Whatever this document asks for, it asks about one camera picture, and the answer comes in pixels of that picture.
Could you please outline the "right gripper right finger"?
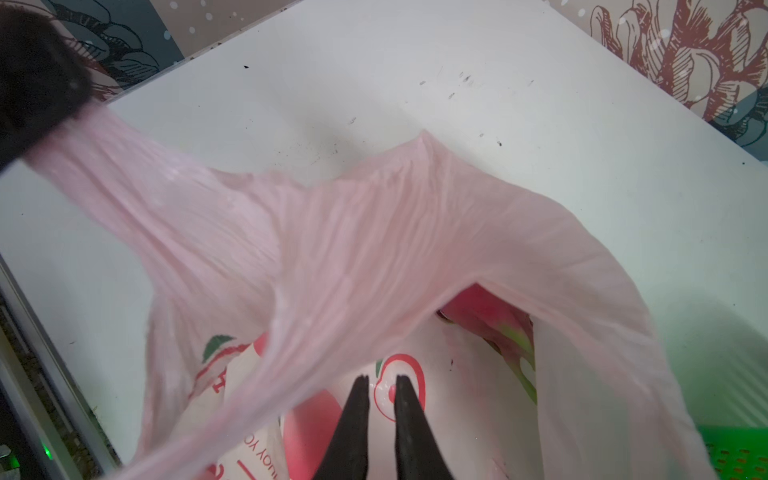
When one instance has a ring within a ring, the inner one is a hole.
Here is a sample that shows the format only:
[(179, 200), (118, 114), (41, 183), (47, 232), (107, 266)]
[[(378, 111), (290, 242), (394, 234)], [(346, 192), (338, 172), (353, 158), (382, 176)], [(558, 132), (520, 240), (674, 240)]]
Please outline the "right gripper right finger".
[(394, 411), (397, 479), (453, 480), (408, 376), (397, 376)]

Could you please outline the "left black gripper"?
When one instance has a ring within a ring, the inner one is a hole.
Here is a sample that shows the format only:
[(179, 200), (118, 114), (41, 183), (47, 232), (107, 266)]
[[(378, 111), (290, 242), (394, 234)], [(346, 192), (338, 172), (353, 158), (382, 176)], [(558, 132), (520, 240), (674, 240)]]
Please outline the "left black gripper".
[(7, 169), (91, 98), (80, 57), (50, 20), (1, 8), (1, 168)]

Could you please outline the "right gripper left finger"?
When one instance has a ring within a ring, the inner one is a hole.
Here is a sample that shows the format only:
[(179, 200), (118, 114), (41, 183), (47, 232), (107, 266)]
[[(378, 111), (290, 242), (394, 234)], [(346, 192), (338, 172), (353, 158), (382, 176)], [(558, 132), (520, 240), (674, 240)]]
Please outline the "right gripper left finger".
[(368, 474), (369, 378), (357, 377), (313, 480), (365, 480)]

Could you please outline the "pink plastic bag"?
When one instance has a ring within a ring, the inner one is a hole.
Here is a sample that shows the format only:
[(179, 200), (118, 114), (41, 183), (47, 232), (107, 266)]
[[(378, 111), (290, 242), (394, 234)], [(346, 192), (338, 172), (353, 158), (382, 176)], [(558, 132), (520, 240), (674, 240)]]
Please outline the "pink plastic bag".
[(557, 202), (432, 135), (305, 186), (210, 169), (100, 104), (24, 157), (154, 287), (140, 437), (121, 479), (198, 479), (253, 429), (384, 357), (479, 284), (559, 339), (537, 349), (549, 479), (715, 473), (650, 312)]

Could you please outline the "green plastic basket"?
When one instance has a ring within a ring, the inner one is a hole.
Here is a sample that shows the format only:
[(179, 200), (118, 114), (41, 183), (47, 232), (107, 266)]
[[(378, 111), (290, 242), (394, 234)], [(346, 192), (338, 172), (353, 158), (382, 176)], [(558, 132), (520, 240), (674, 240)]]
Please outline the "green plastic basket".
[(719, 479), (768, 479), (766, 428), (700, 426), (698, 430)]

